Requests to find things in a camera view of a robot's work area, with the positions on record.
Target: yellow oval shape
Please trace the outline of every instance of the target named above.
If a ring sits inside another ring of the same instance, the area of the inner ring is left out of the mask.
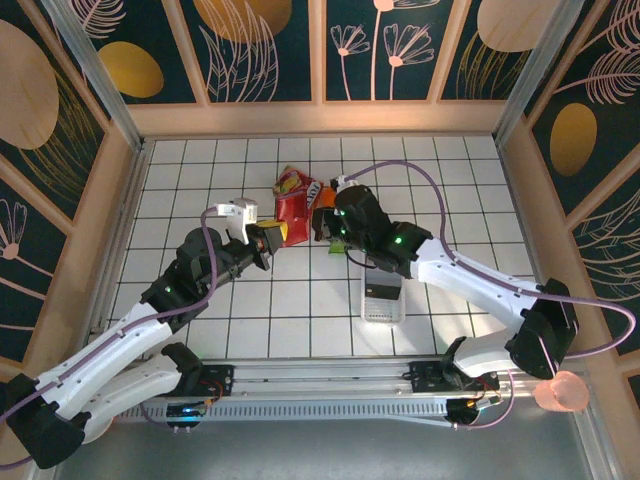
[[[146,51],[129,42],[113,42],[98,52],[116,88],[136,98],[160,93],[164,76],[160,65]]]
[[[498,52],[524,52],[538,44],[560,0],[482,0],[478,35]]]
[[[565,177],[578,173],[587,163],[596,144],[598,122],[581,103],[564,107],[551,129],[551,164]]]
[[[291,19],[291,0],[194,0],[193,4],[204,23],[219,36],[232,42],[248,43],[250,22],[245,2],[256,18],[264,18],[271,35],[284,30]],[[264,40],[262,34],[253,35],[253,42],[260,40]]]
[[[60,98],[47,56],[19,28],[0,20],[0,138],[32,150],[56,128]]]

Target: dark teal wallpaper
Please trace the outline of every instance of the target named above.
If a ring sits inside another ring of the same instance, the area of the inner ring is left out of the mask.
[[[573,231],[580,256],[598,298],[640,316],[640,171],[632,175]],[[604,310],[613,337],[625,317]],[[640,328],[618,347],[623,355],[640,349]]]
[[[533,126],[569,214],[640,142],[640,4],[605,9]]]
[[[578,33],[578,30],[580,30],[580,27],[582,26],[584,19],[591,11],[591,8],[593,7],[594,3],[595,3],[595,0],[585,0],[584,3],[582,4],[580,15],[578,15],[576,22],[573,24],[573,27],[571,27],[571,30],[567,34],[567,37],[564,39],[562,46],[560,47],[560,49],[558,50],[558,53],[553,59],[553,62],[551,62],[551,65],[547,69],[544,77],[542,78],[542,80],[540,80],[540,84],[538,85],[538,88],[536,88],[535,92],[533,92],[533,95],[531,96],[529,103],[527,103],[527,106],[524,109],[524,114],[526,116],[529,116],[529,114],[531,113],[531,110],[536,105],[538,98],[540,98],[540,95],[542,95],[543,90],[547,86],[547,82],[549,81],[549,78],[557,70],[558,64],[562,60],[562,57],[564,57],[564,54],[567,52],[567,49],[569,48],[569,45],[571,45],[571,42],[576,36],[576,33]]]
[[[631,387],[631,391],[633,392],[633,398],[636,399],[638,408],[640,408],[640,375],[634,375],[633,377],[629,377],[629,387]]]
[[[195,102],[160,0],[69,4],[127,104]]]
[[[69,218],[104,132],[15,0],[0,9],[0,154]]]
[[[472,0],[442,99],[506,99],[554,7],[552,1]]]
[[[24,359],[65,240],[0,180],[0,357]]]
[[[307,0],[181,6],[212,102],[311,100]]]
[[[327,100],[426,99],[452,5],[329,1]]]

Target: snack bag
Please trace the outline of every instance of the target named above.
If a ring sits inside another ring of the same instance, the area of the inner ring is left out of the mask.
[[[289,232],[282,246],[289,247],[309,239],[309,222],[322,183],[301,170],[287,165],[273,187],[276,218],[287,222]]]

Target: grid floor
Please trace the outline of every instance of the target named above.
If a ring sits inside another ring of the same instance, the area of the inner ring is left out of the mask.
[[[388,159],[414,161],[441,185],[447,239],[470,258],[511,275],[532,267],[491,137],[380,136],[176,140],[157,142],[109,315],[125,314],[175,258],[207,206],[236,197],[273,217],[271,187],[286,165],[321,181]],[[393,220],[438,232],[435,194],[405,167],[360,178]],[[224,219],[209,225],[224,229]],[[311,240],[280,250],[273,268],[247,269],[215,293],[209,307],[167,343],[186,342],[203,359],[385,356],[444,353],[455,338],[500,323],[435,286],[407,284],[407,317],[393,329],[360,318],[361,269]],[[149,353],[159,351],[156,347]]]

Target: black cable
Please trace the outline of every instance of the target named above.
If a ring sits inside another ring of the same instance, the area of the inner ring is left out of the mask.
[[[344,249],[344,254],[347,256],[347,260],[349,260],[351,263],[355,263],[359,267],[368,268],[368,269],[371,269],[371,270],[374,270],[374,269],[378,268],[378,267],[376,267],[374,265],[366,265],[364,263],[358,262],[357,260],[354,260],[353,257],[351,255],[349,255],[349,249],[348,248]]]

